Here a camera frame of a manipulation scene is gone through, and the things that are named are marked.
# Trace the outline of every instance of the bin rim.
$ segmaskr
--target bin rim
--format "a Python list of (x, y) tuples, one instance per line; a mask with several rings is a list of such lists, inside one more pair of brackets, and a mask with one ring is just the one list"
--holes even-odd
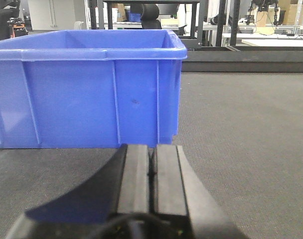
[[(60, 32), (86, 31), (86, 30), (62, 30)], [(2, 49), (0, 48), (0, 61), (109, 61), (109, 60), (183, 60), (187, 58), (187, 49), (179, 37), (171, 30), (144, 30), (166, 31), (173, 47), (170, 48), (41, 48), (41, 49)]]

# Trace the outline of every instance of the desk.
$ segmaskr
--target desk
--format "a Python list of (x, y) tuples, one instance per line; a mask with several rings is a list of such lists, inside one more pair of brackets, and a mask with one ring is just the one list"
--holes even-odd
[(303, 40), (281, 39), (243, 39), (242, 43), (249, 46), (299, 46), (303, 47)]
[[(223, 33), (222, 34), (222, 42), (225, 46), (228, 44), (229, 39), (231, 38), (230, 33)], [(291, 39), (291, 40), (303, 40), (303, 36), (287, 36), (287, 35), (281, 35), (281, 34), (272, 34), (272, 35), (263, 35), (263, 34), (247, 34), (247, 33), (238, 33), (237, 39)]]
[[(255, 29), (257, 28), (254, 24), (238, 24), (239, 29)], [(271, 24), (267, 24), (266, 27), (272, 27), (274, 30), (293, 30), (295, 26), (292, 25), (279, 25), (274, 26)], [(303, 26), (297, 26), (297, 29), (303, 30)]]
[(113, 29), (112, 22), (112, 3), (183, 3), (192, 4), (191, 11), (191, 30), (190, 37), (180, 37), (181, 41), (187, 48), (200, 48), (202, 45), (202, 27), (205, 12), (199, 11), (198, 14), (198, 29), (201, 29), (195, 37), (195, 26), (196, 26), (196, 11), (197, 4), (199, 3), (199, 9), (205, 9), (206, 0), (97, 0), (98, 12), (99, 12), (99, 28), (104, 29), (104, 11), (103, 2), (107, 3), (107, 17), (108, 17), (108, 29)]

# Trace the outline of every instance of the black cable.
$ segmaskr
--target black cable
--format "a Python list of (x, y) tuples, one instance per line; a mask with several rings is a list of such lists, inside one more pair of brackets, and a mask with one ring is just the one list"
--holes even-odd
[(151, 214), (133, 213), (133, 214), (117, 216), (111, 219), (105, 224), (99, 226), (97, 229), (93, 230), (86, 237), (84, 237), (84, 239), (102, 239), (106, 233), (115, 229), (115, 227), (125, 226), (128, 224), (129, 221), (132, 220), (141, 220), (141, 221), (150, 222), (158, 226), (161, 231), (168, 232), (169, 234), (171, 234), (172, 235), (171, 238), (179, 238), (177, 232), (169, 225), (163, 223), (162, 220), (159, 219), (158, 217)]

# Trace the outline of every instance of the white table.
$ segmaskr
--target white table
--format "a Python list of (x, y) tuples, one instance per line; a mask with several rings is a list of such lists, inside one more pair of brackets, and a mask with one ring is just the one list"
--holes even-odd
[[(170, 30), (178, 30), (178, 25), (177, 26), (167, 26), (167, 25), (162, 25), (161, 26), (163, 29), (170, 29)], [(140, 22), (128, 22), (128, 21), (121, 21), (121, 22), (114, 22), (113, 23), (113, 28), (142, 28), (142, 24)], [(216, 25), (211, 25), (208, 24), (207, 22), (203, 23), (203, 28), (204, 31), (211, 31), (211, 30), (217, 30)]]
[[(223, 46), (228, 43), (228, 40), (231, 38), (230, 33), (222, 34)], [(287, 36), (281, 34), (272, 34), (272, 35), (263, 35), (263, 34), (248, 34), (248, 33), (238, 33), (237, 39), (292, 39), (292, 40), (303, 40), (303, 36)]]
[(303, 40), (299, 39), (242, 39), (242, 43), (250, 46), (300, 46), (303, 47)]

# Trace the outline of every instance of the cardboard box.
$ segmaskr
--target cardboard box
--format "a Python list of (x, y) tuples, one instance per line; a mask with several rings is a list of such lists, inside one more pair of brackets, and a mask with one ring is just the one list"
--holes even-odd
[(118, 8), (117, 21), (126, 21), (127, 20), (124, 4), (122, 4), (122, 3), (113, 3), (112, 8)]
[(273, 27), (257, 27), (256, 32), (254, 34), (263, 34), (263, 35), (272, 35), (275, 33), (275, 30)]
[[(277, 21), (280, 19), (280, 11), (282, 9), (279, 7), (277, 12)], [(269, 7), (268, 16), (267, 16), (267, 24), (273, 24), (275, 22), (275, 8)]]
[[(285, 18), (283, 20), (283, 25), (294, 25), (296, 21), (298, 5), (297, 4), (290, 4), (288, 10), (286, 10)], [(302, 24), (303, 20), (303, 5), (301, 8), (300, 18), (299, 18), (299, 25)]]
[[(283, 25), (294, 25), (296, 20), (296, 14), (298, 10), (298, 0), (279, 0), (279, 7), (281, 10), (285, 10), (285, 17)], [(299, 25), (302, 24), (303, 20), (303, 5), (301, 8)]]
[(257, 12), (256, 27), (266, 26), (268, 13), (266, 11)]

